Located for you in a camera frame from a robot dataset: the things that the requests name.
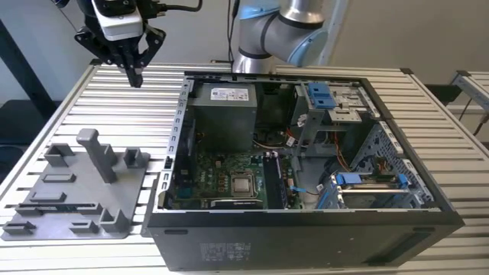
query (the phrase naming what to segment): metal table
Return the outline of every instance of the metal table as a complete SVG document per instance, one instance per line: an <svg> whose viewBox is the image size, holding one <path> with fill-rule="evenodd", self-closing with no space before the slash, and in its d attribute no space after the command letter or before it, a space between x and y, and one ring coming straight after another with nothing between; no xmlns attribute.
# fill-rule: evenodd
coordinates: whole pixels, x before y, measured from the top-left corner
<svg viewBox="0 0 489 275"><path fill-rule="evenodd" d="M0 240L0 271L26 274L169 273L150 238L140 236L149 187L162 168L168 133L185 70L228 71L222 64L153 64L144 85L133 89L113 66L90 66L50 118L20 162L0 185L0 225L14 214L46 161L52 142L81 150L81 128L100 131L100 142L114 151L141 147L152 160L132 220L132 233L120 240ZM298 69L278 66L280 74L366 77L386 103L423 164L451 200L466 226L398 269L272 270L266 274L473 275L489 273L489 152L411 74L398 69Z"/></svg>
<svg viewBox="0 0 489 275"><path fill-rule="evenodd" d="M489 112L489 72L459 70L451 84L457 85L469 94L485 112Z"/></svg>

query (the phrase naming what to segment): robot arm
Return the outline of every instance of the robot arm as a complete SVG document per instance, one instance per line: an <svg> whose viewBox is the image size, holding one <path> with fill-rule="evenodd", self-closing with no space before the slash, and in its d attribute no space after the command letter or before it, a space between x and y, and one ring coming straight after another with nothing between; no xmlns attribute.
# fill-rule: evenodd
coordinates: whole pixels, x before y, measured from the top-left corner
<svg viewBox="0 0 489 275"><path fill-rule="evenodd" d="M58 0L64 7L69 0ZM296 66L308 66L325 45L328 33L321 28L322 0L289 0L280 8L274 0L244 6L240 15L238 55L233 63L237 73L274 73L273 56ZM149 26L148 20L168 10L197 12L196 7L166 5L158 0L77 0L85 15L85 26L76 33L77 42L106 64L125 70L129 84L142 85L142 69L148 66L165 39L165 32ZM138 52L142 35L148 49Z"/></svg>
<svg viewBox="0 0 489 275"><path fill-rule="evenodd" d="M69 0L60 0L58 7ZM165 39L165 32L149 26L148 20L164 15L168 10L197 12L196 7L166 5L158 0L77 0L85 15L85 26L74 35L76 41L102 62L116 64L125 70L129 84L142 85L142 69L148 66ZM140 53L142 35L148 49Z"/></svg>
<svg viewBox="0 0 489 275"><path fill-rule="evenodd" d="M240 13L236 73L274 73L273 56L302 67L313 63L326 43L322 0L276 1L244 6Z"/></svg>

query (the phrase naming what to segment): black computer chassis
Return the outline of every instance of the black computer chassis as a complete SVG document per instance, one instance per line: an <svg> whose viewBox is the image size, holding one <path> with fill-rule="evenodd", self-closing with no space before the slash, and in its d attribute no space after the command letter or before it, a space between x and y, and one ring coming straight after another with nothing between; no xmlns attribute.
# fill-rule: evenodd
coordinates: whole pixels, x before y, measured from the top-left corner
<svg viewBox="0 0 489 275"><path fill-rule="evenodd" d="M186 80L358 81L431 192L439 212L181 211L153 213L157 181L141 234L152 237L172 271L399 266L463 224L366 78L185 72ZM180 99L186 99L181 88Z"/></svg>

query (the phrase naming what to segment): gray 3d printed part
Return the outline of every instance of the gray 3d printed part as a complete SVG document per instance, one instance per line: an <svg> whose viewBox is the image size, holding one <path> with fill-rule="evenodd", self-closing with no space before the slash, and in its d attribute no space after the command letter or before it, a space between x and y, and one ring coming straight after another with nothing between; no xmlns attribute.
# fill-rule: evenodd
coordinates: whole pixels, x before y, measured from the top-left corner
<svg viewBox="0 0 489 275"><path fill-rule="evenodd" d="M112 170L113 151L112 148L102 146L97 140L98 131L94 129L81 129L76 136L76 142L85 147L94 167L100 173L104 182L112 183L117 180L116 173Z"/></svg>
<svg viewBox="0 0 489 275"><path fill-rule="evenodd" d="M109 145L97 143L96 131L81 131L92 155L73 153L66 144L49 147L49 164L2 227L5 241L110 239L129 234L149 154L138 148L113 153ZM105 167L96 166L93 159ZM112 183L100 169L116 175Z"/></svg>

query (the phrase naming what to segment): motherboard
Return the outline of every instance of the motherboard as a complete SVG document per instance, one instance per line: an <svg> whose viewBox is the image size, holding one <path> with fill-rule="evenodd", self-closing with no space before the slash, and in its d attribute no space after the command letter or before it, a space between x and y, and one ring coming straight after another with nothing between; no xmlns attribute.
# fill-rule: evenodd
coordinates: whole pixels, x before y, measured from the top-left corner
<svg viewBox="0 0 489 275"><path fill-rule="evenodd" d="M174 209L220 209L246 206L269 209L269 204L284 199L280 208L297 209L298 196L292 191L293 170L290 157L284 155L276 160L276 171L269 172L264 165L262 152L249 154L196 153L196 170L192 185L176 187Z"/></svg>

